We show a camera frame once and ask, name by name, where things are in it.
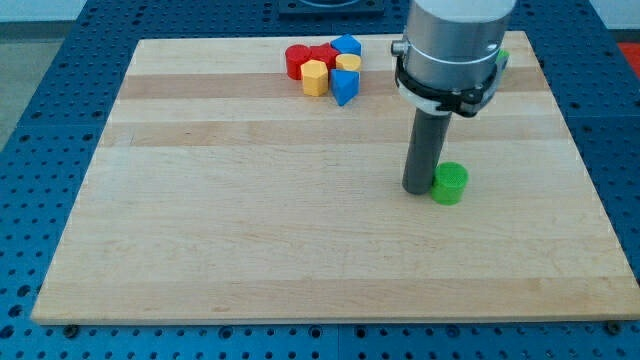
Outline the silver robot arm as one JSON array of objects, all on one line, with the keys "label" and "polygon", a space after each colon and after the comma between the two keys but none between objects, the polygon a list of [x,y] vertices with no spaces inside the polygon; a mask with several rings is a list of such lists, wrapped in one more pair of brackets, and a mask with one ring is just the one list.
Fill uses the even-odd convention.
[{"label": "silver robot arm", "polygon": [[515,0],[411,0],[403,37],[391,44],[395,82],[418,110],[473,117],[496,93]]}]

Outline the green block behind arm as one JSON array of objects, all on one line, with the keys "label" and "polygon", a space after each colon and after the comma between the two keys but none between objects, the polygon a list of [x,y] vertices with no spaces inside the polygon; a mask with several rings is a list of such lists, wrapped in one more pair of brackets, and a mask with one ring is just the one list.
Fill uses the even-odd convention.
[{"label": "green block behind arm", "polygon": [[504,68],[508,63],[510,53],[504,49],[501,49],[496,58],[496,64]]}]

